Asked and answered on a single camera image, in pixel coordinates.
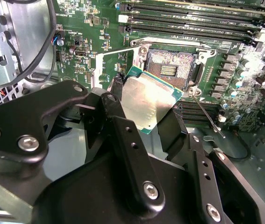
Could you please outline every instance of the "ram slot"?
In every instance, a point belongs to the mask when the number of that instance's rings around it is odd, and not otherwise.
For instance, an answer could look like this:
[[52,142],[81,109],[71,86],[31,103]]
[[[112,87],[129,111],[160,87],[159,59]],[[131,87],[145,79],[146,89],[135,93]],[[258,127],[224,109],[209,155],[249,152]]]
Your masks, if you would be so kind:
[[220,35],[220,34],[207,34],[202,32],[195,32],[189,30],[178,30],[172,28],[163,28],[163,27],[153,27],[153,26],[143,26],[143,25],[135,25],[130,24],[130,26],[119,26],[118,31],[125,33],[133,33],[133,32],[142,32],[144,34],[151,33],[163,33],[169,34],[171,36],[175,36],[177,38],[183,38],[185,36],[196,37],[197,39],[213,39],[213,40],[225,40],[225,41],[235,41],[235,42],[250,42],[251,38],[241,37],[241,36],[228,36],[228,35]]
[[202,15],[210,18],[231,18],[231,19],[237,19],[240,21],[252,21],[252,20],[265,20],[265,17],[263,15],[254,14],[254,11],[251,13],[241,13],[237,12],[237,15],[235,13],[230,12],[228,9],[227,11],[218,11],[214,12],[214,10],[208,12],[208,8],[205,8],[204,11],[194,9],[194,8],[177,8],[177,7],[165,7],[165,6],[157,6],[157,5],[148,5],[148,4],[140,4],[140,3],[129,3],[120,4],[119,10],[121,12],[136,12],[140,13],[140,10],[148,10],[152,11],[154,13],[156,12],[162,12],[162,13],[179,13],[179,14],[188,14],[188,15]]
[[210,33],[216,35],[230,35],[230,36],[242,36],[250,37],[248,34],[254,34],[255,30],[244,28],[244,29],[232,29],[232,28],[216,28],[215,25],[211,26],[208,24],[198,23],[180,23],[172,19],[159,19],[158,17],[150,18],[148,16],[135,15],[131,21],[132,24],[154,26],[154,27],[165,27],[178,30],[187,30],[193,32]]
[[197,23],[204,23],[204,24],[213,24],[218,27],[220,26],[229,26],[234,27],[237,29],[244,29],[244,28],[256,28],[256,26],[252,25],[252,20],[250,21],[243,21],[243,20],[235,20],[235,19],[227,19],[227,18],[216,18],[216,17],[208,17],[202,15],[189,15],[189,14],[179,14],[179,13],[156,13],[150,10],[140,10],[139,13],[129,13],[125,14],[131,17],[136,18],[136,16],[148,16],[148,17],[156,17],[162,20],[173,20],[173,21],[191,21]]

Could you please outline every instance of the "green circuit board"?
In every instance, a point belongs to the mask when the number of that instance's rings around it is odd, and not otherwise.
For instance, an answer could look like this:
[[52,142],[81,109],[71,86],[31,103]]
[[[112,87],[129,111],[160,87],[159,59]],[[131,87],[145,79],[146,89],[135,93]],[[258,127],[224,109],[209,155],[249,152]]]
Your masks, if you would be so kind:
[[[227,5],[236,8],[236,10],[227,9]],[[127,11],[127,6],[132,6],[134,9]],[[119,21],[120,15],[128,20]],[[98,78],[99,83],[94,84],[92,79],[96,69],[96,56],[132,48],[134,40],[149,37],[184,41],[186,42],[184,46],[183,44],[173,46],[164,43],[151,43],[150,49],[188,54],[198,53],[198,48],[188,46],[189,43],[200,43],[214,49],[216,54],[204,63],[204,69],[197,84],[197,88],[201,91],[198,99],[202,103],[211,105],[219,105],[225,100],[229,110],[237,110],[241,114],[242,118],[237,125],[242,131],[256,131],[262,126],[262,124],[256,124],[253,121],[257,119],[258,112],[265,109],[265,98],[260,94],[260,88],[265,86],[260,86],[255,81],[257,77],[265,78],[263,69],[265,66],[265,35],[260,41],[262,42],[260,48],[256,48],[242,39],[250,39],[247,30],[257,31],[259,35],[257,38],[261,39],[261,33],[265,31],[265,28],[260,29],[260,26],[256,26],[253,21],[265,21],[265,1],[200,0],[188,4],[170,0],[128,0],[125,2],[59,0],[56,4],[56,16],[57,30],[64,32],[64,45],[57,47],[60,53],[57,63],[60,81],[70,79],[81,83],[88,89],[93,87],[107,89],[117,73],[127,74],[134,63],[134,53],[132,50],[127,50],[105,55],[102,60],[102,71]],[[227,27],[230,26],[234,26],[234,28],[229,30]],[[231,62],[233,63],[229,68],[231,74],[224,84],[223,91],[215,96],[211,92],[219,77],[219,72],[223,69],[223,62],[225,62],[227,54],[237,57]],[[246,58],[255,61],[256,66],[250,70],[246,77],[240,78],[237,71],[243,68],[241,61]],[[239,78],[242,83],[246,83],[245,86],[235,86],[233,80],[236,78]],[[237,96],[232,96],[229,92],[230,89],[235,89]],[[183,101],[193,102],[187,96],[181,98],[182,103]],[[227,116],[227,121],[221,124],[223,128],[229,129],[231,125],[234,125],[231,118],[231,114]]]

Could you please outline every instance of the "black plastic part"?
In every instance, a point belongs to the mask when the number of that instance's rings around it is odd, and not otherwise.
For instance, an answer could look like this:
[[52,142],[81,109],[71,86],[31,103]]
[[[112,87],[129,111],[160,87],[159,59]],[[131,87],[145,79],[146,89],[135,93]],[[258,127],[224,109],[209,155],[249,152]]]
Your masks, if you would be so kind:
[[[48,152],[44,126],[49,133],[58,114],[68,106],[83,103],[86,96],[86,88],[64,81],[0,105],[0,173],[32,175]],[[28,135],[39,142],[35,151],[18,147],[18,140]]]
[[131,212],[126,172],[116,156],[108,153],[51,184],[34,206],[32,224],[191,223],[188,201],[183,200],[188,194],[187,173],[152,157],[148,162],[166,196],[166,206],[154,218],[143,220]]

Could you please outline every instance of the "black metal arm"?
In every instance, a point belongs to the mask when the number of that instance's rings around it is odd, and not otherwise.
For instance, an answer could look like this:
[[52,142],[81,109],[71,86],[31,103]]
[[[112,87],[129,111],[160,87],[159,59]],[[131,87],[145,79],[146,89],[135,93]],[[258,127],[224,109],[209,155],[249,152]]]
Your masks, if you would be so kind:
[[[12,195],[25,208],[0,201],[10,214],[6,220],[231,224],[251,219],[265,224],[259,212],[265,204],[233,172],[226,178],[238,183],[234,200],[241,198],[244,206],[239,214],[230,212],[231,200],[218,183],[225,181],[221,170],[235,167],[217,154],[206,156],[200,138],[187,133],[181,117],[170,110],[158,124],[163,150],[177,166],[148,156],[134,122],[125,118],[118,88],[111,90],[116,95],[99,96],[64,81],[0,105],[0,196]],[[38,177],[48,142],[73,127],[86,131],[88,163],[27,199],[20,192],[24,182],[44,183]],[[31,186],[26,186],[29,194]]]

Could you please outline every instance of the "wire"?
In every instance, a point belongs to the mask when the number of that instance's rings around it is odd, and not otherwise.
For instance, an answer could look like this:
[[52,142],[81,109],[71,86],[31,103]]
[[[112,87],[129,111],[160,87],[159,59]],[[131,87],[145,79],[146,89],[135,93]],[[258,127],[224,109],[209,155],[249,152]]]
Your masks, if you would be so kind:
[[15,47],[13,46],[13,44],[8,39],[7,39],[7,44],[10,46],[10,48],[12,49],[14,55],[16,56],[19,72],[23,72],[22,66],[21,66],[21,60],[19,58],[19,55],[18,55]]
[[[21,61],[20,61],[20,58],[19,58],[19,54],[17,53],[15,47],[12,45],[12,43],[9,40],[7,40],[7,43],[10,46],[10,48],[12,49],[13,54],[16,56],[19,71],[22,72],[22,66],[21,66]],[[49,79],[51,79],[52,73],[54,71],[54,66],[56,64],[56,57],[57,57],[57,47],[55,45],[52,46],[52,51],[53,51],[52,52],[52,54],[53,54],[52,55],[52,64],[51,64],[51,69],[49,71],[49,74],[48,75],[44,75],[44,74],[40,74],[40,73],[34,72],[32,74],[32,77],[33,76],[36,77],[36,76],[43,75],[43,76],[45,76],[45,78],[43,80],[34,80],[34,79],[30,79],[30,78],[26,77],[25,80],[27,80],[28,82],[31,82],[31,83],[44,83],[44,82],[48,81]]]
[[11,3],[11,4],[22,4],[22,5],[24,5],[24,4],[31,4],[31,3],[34,3],[34,2],[36,2],[36,1],[38,1],[38,0],[26,0],[26,1],[21,1],[21,0],[4,0],[4,1],[6,1],[6,2],[8,2],[8,3]]
[[30,83],[44,83],[46,81],[48,81],[51,76],[52,76],[52,73],[53,73],[53,70],[54,70],[54,66],[56,64],[56,57],[57,57],[57,47],[55,45],[52,46],[52,64],[51,64],[51,69],[49,71],[49,74],[46,76],[45,79],[43,80],[34,80],[34,79],[30,79],[30,78],[25,78],[26,81],[30,82]]
[[19,81],[23,80],[28,75],[30,75],[36,69],[36,67],[38,66],[38,64],[40,63],[42,58],[44,57],[47,48],[51,44],[52,38],[53,38],[53,36],[56,32],[56,28],[57,28],[57,19],[56,19],[56,13],[54,11],[53,1],[52,0],[46,0],[46,2],[47,2],[47,6],[48,6],[49,19],[50,19],[50,32],[48,33],[40,51],[38,52],[36,57],[33,59],[33,61],[29,64],[29,66],[23,72],[20,72],[20,74],[13,81],[11,81],[10,83],[6,83],[4,85],[1,85],[0,86],[1,88],[14,85],[14,84],[18,83]]

